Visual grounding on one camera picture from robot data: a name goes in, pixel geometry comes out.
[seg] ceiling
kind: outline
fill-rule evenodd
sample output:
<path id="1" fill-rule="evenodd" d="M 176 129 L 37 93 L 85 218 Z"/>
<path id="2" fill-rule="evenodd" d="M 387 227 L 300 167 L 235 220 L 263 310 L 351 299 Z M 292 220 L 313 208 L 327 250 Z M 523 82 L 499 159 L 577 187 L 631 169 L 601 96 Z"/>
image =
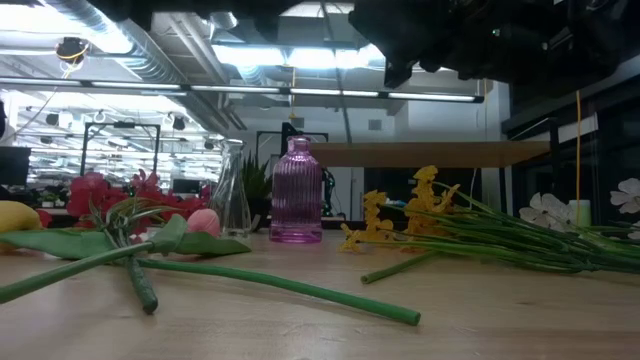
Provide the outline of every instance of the ceiling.
<path id="1" fill-rule="evenodd" d="M 333 5 L 329 9 L 336 40 L 354 49 L 365 47 L 366 41 L 346 23 L 346 15 L 343 13 L 348 11 L 348 8 L 340 6 Z M 50 6 L 28 8 L 17 5 L 0 7 L 0 37 L 3 39 L 0 45 L 0 76 L 66 76 L 76 80 L 140 82 L 149 79 L 151 75 L 166 75 L 142 76 L 140 69 L 136 69 L 136 59 L 141 58 L 141 54 L 146 56 L 148 51 L 154 56 L 154 61 L 162 63 L 157 71 L 171 73 L 174 82 L 255 85 L 248 83 L 246 75 L 243 75 L 244 67 L 221 63 L 218 55 L 222 54 L 216 54 L 211 44 L 231 44 L 235 47 L 265 45 L 264 39 L 259 38 L 260 34 L 257 34 L 255 29 L 252 32 L 252 24 L 241 23 L 230 31 L 217 29 L 214 35 L 210 36 L 211 24 L 193 14 L 156 15 L 148 34 L 134 28 L 135 25 L 116 26 L 113 23 L 109 24 L 108 19 L 100 17 L 100 21 L 105 21 L 108 25 L 105 27 L 106 33 L 100 33 L 95 28 L 87 26 L 87 23 L 72 20 L 69 13 L 65 12 L 68 9 L 59 11 Z M 322 16 L 318 9 L 317 3 L 303 3 L 284 14 L 286 17 L 281 17 L 278 41 L 269 46 L 277 48 L 288 59 L 291 59 L 295 49 L 322 46 L 326 42 L 326 36 L 322 21 L 318 22 L 318 18 Z M 81 66 L 69 65 L 56 56 L 56 45 L 61 43 L 64 37 L 86 39 L 91 45 Z M 122 54 L 132 46 L 135 50 L 133 53 Z M 256 63 L 264 61 L 260 58 L 255 59 Z M 340 76 L 346 89 L 380 90 L 384 77 L 384 58 L 369 60 L 366 67 L 338 71 L 335 68 L 296 68 L 294 72 L 290 68 L 275 64 L 254 67 L 259 70 L 261 81 L 272 86 L 295 85 L 335 89 L 338 85 L 337 76 Z M 251 58 L 245 57 L 242 61 L 246 65 Z M 476 83 L 457 80 L 455 72 L 417 72 L 420 73 L 414 74 L 402 90 L 477 93 Z M 198 98 L 194 99 L 191 95 L 185 98 L 166 97 L 161 94 L 131 95 L 115 90 L 110 94 L 65 93 L 56 92 L 54 88 L 47 91 L 29 91 L 9 86 L 4 86 L 0 93 L 0 97 L 10 108 L 7 111 L 10 114 L 10 125 L 14 129 L 20 129 L 13 145 L 36 149 L 32 155 L 32 179 L 70 178 L 79 173 L 79 149 L 82 148 L 82 135 L 87 122 L 123 121 L 138 125 L 132 129 L 114 129 L 109 126 L 97 134 L 93 134 L 93 130 L 90 131 L 94 138 L 88 144 L 91 151 L 87 168 L 107 172 L 114 179 L 122 181 L 130 178 L 138 168 L 151 170 L 153 164 L 149 154 L 152 154 L 154 149 L 151 137 L 155 134 L 149 134 L 146 131 L 148 129 L 140 125 L 159 125 L 161 161 L 158 172 L 166 182 L 176 176 L 211 179 L 219 176 L 220 149 L 216 146 L 213 150 L 205 150 L 205 139 L 219 140 L 231 130 L 261 130 L 260 122 L 255 119 L 279 124 L 286 118 L 283 114 L 289 113 L 292 105 L 308 109 L 337 110 L 341 107 L 340 101 L 335 97 L 293 98 L 284 95 L 252 94 L 227 97 L 212 93 L 198 95 Z M 346 99 L 349 108 L 384 110 L 389 116 L 395 115 L 403 104 L 404 101 L 397 100 Z M 48 115 L 58 116 L 58 125 L 48 125 Z M 251 119 L 247 122 L 249 125 L 243 122 L 243 117 Z M 176 118 L 185 120 L 184 130 L 173 129 L 172 123 Z M 114 140 L 123 137 L 128 137 L 124 143 Z"/>

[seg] potted plant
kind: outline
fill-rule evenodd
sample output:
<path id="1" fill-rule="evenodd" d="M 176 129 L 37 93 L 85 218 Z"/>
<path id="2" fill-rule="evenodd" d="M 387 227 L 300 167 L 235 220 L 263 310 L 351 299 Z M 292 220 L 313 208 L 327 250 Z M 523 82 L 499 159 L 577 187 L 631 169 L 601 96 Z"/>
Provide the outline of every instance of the potted plant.
<path id="1" fill-rule="evenodd" d="M 54 193 L 50 193 L 48 191 L 45 191 L 44 195 L 42 196 L 42 207 L 43 208 L 52 208 L 54 207 L 56 201 L 58 201 L 60 198 L 58 197 L 58 195 L 54 194 Z"/>
<path id="2" fill-rule="evenodd" d="M 244 192 L 249 203 L 251 213 L 251 230 L 256 231 L 266 225 L 267 216 L 271 210 L 272 176 L 267 176 L 269 162 L 259 165 L 258 156 L 249 156 L 242 164 L 242 180 Z"/>

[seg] flower bouquet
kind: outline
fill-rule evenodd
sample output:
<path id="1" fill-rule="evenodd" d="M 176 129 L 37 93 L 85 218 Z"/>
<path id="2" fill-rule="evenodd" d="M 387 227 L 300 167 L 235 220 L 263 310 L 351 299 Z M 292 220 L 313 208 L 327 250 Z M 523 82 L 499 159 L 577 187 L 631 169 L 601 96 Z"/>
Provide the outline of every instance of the flower bouquet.
<path id="1" fill-rule="evenodd" d="M 68 211 L 80 217 L 78 228 L 13 231 L 0 234 L 0 244 L 43 251 L 77 260 L 49 272 L 0 287 L 0 304 L 41 289 L 93 267 L 112 263 L 123 266 L 136 295 L 147 314 L 158 307 L 158 299 L 142 268 L 216 275 L 271 285 L 301 294 L 334 301 L 369 311 L 397 321 L 417 325 L 420 313 L 395 305 L 380 303 L 317 286 L 276 276 L 226 267 L 157 260 L 140 255 L 230 255 L 251 251 L 232 240 L 215 237 L 208 232 L 187 231 L 186 218 L 204 206 L 199 200 L 180 201 L 163 195 L 157 188 L 157 177 L 144 172 L 135 176 L 130 196 L 109 184 L 100 174 L 90 173 L 71 184 Z M 135 234 L 156 222 L 163 227 L 141 241 Z"/>
<path id="2" fill-rule="evenodd" d="M 383 193 L 365 196 L 365 209 L 369 212 L 377 214 L 375 210 L 379 206 L 403 211 L 410 219 L 409 227 L 402 232 L 394 230 L 390 224 L 369 213 L 367 223 L 373 226 L 364 232 L 345 229 L 347 241 L 342 251 L 360 252 L 357 244 L 368 243 L 418 249 L 426 254 L 391 269 L 366 275 L 362 282 L 379 280 L 442 254 L 552 273 L 597 270 L 640 273 L 640 247 L 602 234 L 630 233 L 637 229 L 576 226 L 573 209 L 551 194 L 536 194 L 531 200 L 531 207 L 520 211 L 522 218 L 516 218 L 457 192 L 457 186 L 435 182 L 436 174 L 435 167 L 424 168 L 416 174 L 418 186 L 414 194 L 417 196 L 405 208 L 385 205 L 386 195 Z M 433 186 L 445 189 L 442 196 L 435 195 Z M 451 199 L 454 193 L 475 209 L 453 206 Z"/>

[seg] yellow orchid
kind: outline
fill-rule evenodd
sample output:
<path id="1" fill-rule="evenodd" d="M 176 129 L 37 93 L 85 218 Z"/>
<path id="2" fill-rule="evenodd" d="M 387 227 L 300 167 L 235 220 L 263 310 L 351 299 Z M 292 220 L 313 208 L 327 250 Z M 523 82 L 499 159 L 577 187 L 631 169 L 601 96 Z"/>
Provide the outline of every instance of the yellow orchid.
<path id="1" fill-rule="evenodd" d="M 418 170 L 418 172 L 413 175 L 413 178 L 419 181 L 432 182 L 436 179 L 436 175 L 438 175 L 438 168 L 430 165 Z"/>
<path id="2" fill-rule="evenodd" d="M 420 241 L 421 239 L 412 235 L 449 235 L 446 231 L 437 228 L 438 221 L 428 216 L 416 213 L 416 211 L 431 212 L 436 214 L 447 214 L 453 211 L 452 198 L 460 185 L 452 187 L 450 190 L 442 192 L 441 196 L 436 196 L 433 191 L 433 181 L 438 174 L 435 166 L 427 166 L 420 169 L 414 176 L 418 180 L 416 187 L 412 193 L 416 196 L 409 200 L 405 206 L 405 216 L 409 218 L 407 229 L 404 233 L 409 242 Z M 364 195 L 364 212 L 367 228 L 365 231 L 352 231 L 345 224 L 342 224 L 342 230 L 347 235 L 347 241 L 340 246 L 340 251 L 360 252 L 357 245 L 360 240 L 369 240 L 376 242 L 394 241 L 394 234 L 388 230 L 393 230 L 393 222 L 390 220 L 380 220 L 380 205 L 384 205 L 387 201 L 387 194 L 378 192 L 377 190 L 368 192 Z M 405 252 L 423 251 L 422 248 L 408 245 L 403 247 Z"/>

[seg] wooden shelf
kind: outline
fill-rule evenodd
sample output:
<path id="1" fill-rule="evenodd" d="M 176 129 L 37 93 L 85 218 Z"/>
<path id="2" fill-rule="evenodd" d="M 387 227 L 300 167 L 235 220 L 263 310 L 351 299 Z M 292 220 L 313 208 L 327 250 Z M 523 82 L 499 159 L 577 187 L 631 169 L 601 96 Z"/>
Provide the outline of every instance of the wooden shelf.
<path id="1" fill-rule="evenodd" d="M 549 152 L 546 141 L 442 143 L 314 143 L 325 167 L 500 168 Z"/>

